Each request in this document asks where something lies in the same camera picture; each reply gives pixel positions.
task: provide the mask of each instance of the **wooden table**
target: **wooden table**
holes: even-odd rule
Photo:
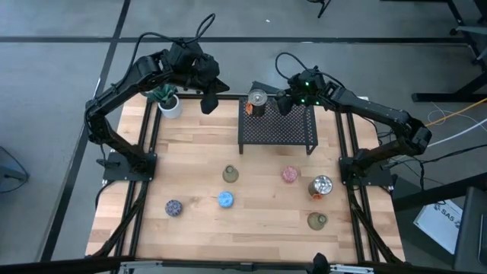
[[[355,245],[345,187],[339,177],[339,140],[335,114],[315,109],[319,146],[306,156],[301,146],[249,145],[239,155],[237,144],[238,100],[220,100],[211,115],[201,114],[199,100],[183,100],[179,119],[162,119],[156,152],[158,167],[150,183],[136,257],[166,260],[217,260],[252,262],[310,262],[317,252],[330,262],[356,263]],[[145,140],[147,151],[155,105]],[[136,143],[145,109],[145,98],[128,101],[118,133]],[[346,119],[345,136],[349,151]],[[377,146],[374,128],[355,117],[361,148]],[[225,183],[221,173],[233,164],[240,173],[236,183]],[[281,179],[282,170],[299,167],[301,176],[292,184]],[[327,175],[333,191],[312,201],[307,185],[317,175]],[[101,195],[87,254],[94,253],[120,222],[128,182],[116,182]],[[221,191],[234,194],[234,206],[222,209]],[[393,204],[377,186],[367,188],[374,227],[391,250],[404,259]],[[170,199],[183,204],[183,213],[169,217],[164,206]],[[307,226],[311,212],[329,218],[325,228]],[[366,259],[370,259],[362,228]],[[129,228],[123,254],[128,254]]]

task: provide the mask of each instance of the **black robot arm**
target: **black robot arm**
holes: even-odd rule
[[[373,149],[362,148],[352,158],[340,162],[347,176],[365,177],[372,164],[397,155],[422,154],[431,139],[431,132],[418,119],[404,110],[394,110],[363,100],[341,84],[326,82],[315,66],[288,79],[289,88],[280,91],[276,100],[281,114],[286,115],[295,104],[323,106],[338,113],[355,113],[390,126],[396,140]]]
[[[125,169],[115,172],[121,177],[118,180],[142,180],[132,176],[136,174],[152,178],[154,155],[129,144],[110,127],[105,116],[137,93],[151,91],[163,84],[202,91],[202,112],[209,114],[218,105],[216,94],[230,89],[217,78],[219,73],[218,63],[205,54],[197,42],[173,43],[170,50],[140,57],[121,81],[86,103],[84,122],[89,140],[98,145],[107,144],[122,156],[113,155],[111,160],[109,157],[108,161],[98,162],[106,169]]]

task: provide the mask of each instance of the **blue speckled ball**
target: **blue speckled ball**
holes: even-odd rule
[[[234,204],[234,196],[230,192],[224,191],[218,195],[218,203],[222,208],[228,209]]]
[[[171,217],[176,217],[181,214],[183,210],[183,205],[180,201],[171,200],[166,204],[166,213]]]

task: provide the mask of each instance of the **concrete floor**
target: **concrete floor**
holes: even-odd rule
[[[472,2],[456,3],[467,22],[475,22],[480,16]],[[0,38],[112,37],[122,5],[121,0],[3,0]],[[441,3],[340,0],[333,1],[324,16],[316,19],[319,7],[304,0],[132,0],[121,36],[137,37],[144,31],[193,36],[199,22],[212,12],[217,17],[207,37],[448,37],[449,29],[456,27],[450,10]],[[0,264],[32,262],[39,257],[81,130],[84,103],[94,93],[108,46],[0,43],[0,145],[18,157],[31,174],[30,182],[19,190],[0,194]],[[122,77],[133,46],[118,44],[107,83]],[[138,54],[167,47],[166,43],[143,43]],[[356,94],[407,110],[423,121],[436,108],[430,103],[414,104],[411,93],[452,92],[480,73],[479,67],[469,63],[470,50],[458,45],[202,43],[202,48],[220,63],[221,79],[232,92],[248,91],[251,81],[284,87],[285,81],[275,72],[274,58],[281,51],[289,51],[308,66],[318,65],[334,75]],[[286,75],[301,69],[287,58],[280,66]],[[438,104],[451,111],[466,105]],[[465,114],[482,120],[487,111],[481,106]],[[110,114],[112,125],[118,120],[119,110]],[[433,140],[471,125],[467,118],[454,117],[431,128]],[[482,144],[486,136],[487,132],[476,129],[429,149],[422,158]],[[483,153],[479,149],[429,164],[426,177],[448,183],[485,172]],[[84,256],[103,172],[94,162],[99,157],[99,147],[88,144],[54,260]],[[393,172],[418,183],[405,167],[395,167]],[[2,184],[0,191],[9,187]],[[399,229],[408,261],[448,267],[444,260],[428,254],[431,248],[413,244],[409,228]]]

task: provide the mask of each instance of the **potted plant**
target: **potted plant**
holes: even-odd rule
[[[149,100],[158,102],[162,115],[169,119],[175,119],[181,115],[183,108],[180,99],[176,95],[177,88],[171,84],[165,84],[153,89],[152,91],[142,93]]]

